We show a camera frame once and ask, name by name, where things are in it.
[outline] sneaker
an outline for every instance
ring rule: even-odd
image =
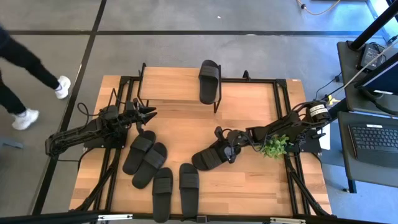
[[[57,96],[58,99],[62,100],[69,94],[68,90],[70,87],[70,80],[68,77],[61,75],[58,79],[58,82],[60,83],[60,90],[55,90],[55,96]]]
[[[15,121],[12,124],[12,127],[16,130],[25,130],[27,129],[32,123],[34,123],[37,118],[39,117],[39,111],[26,109],[24,114],[20,115],[13,115],[15,117]]]

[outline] leaves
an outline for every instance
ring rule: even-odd
[[[268,156],[273,159],[280,159],[280,156],[286,154],[285,146],[289,137],[285,134],[279,137],[279,135],[273,135],[270,140],[266,142],[266,145],[259,151],[263,153],[264,157]]]

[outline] black pants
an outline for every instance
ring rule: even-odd
[[[59,82],[47,69],[36,55],[22,44],[10,37],[5,46],[0,49],[0,57],[19,67],[25,68],[30,74],[40,80],[44,85],[57,89]],[[12,114],[23,113],[26,108],[20,99],[4,84],[0,71],[0,105],[3,105]]]

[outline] slide sandal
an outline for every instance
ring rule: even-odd
[[[241,153],[240,148],[235,150],[235,157],[239,153]],[[226,161],[228,161],[229,163],[233,163],[235,161],[235,157],[232,156],[231,148],[229,145],[217,141],[214,142],[209,148],[197,152],[195,155],[193,155],[192,164],[198,170],[206,171],[212,170]]]
[[[182,216],[196,217],[199,204],[199,174],[192,164],[180,166],[180,193]]]
[[[138,135],[130,146],[129,154],[123,164],[123,172],[133,175],[137,172],[145,153],[156,142],[156,134],[153,131],[144,131]]]
[[[200,94],[199,99],[203,104],[210,105],[216,100],[219,70],[216,62],[205,60],[199,72]]]
[[[146,187],[150,180],[155,176],[157,170],[159,170],[167,158],[166,147],[157,142],[154,146],[149,149],[147,154],[144,156],[144,160],[138,168],[138,171],[132,178],[132,184],[138,189]]]
[[[154,220],[164,223],[170,218],[170,207],[173,191],[173,173],[170,168],[161,168],[154,177],[152,203]]]

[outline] computer monitor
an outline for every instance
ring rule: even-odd
[[[398,95],[398,53],[366,75],[355,87],[370,93]]]

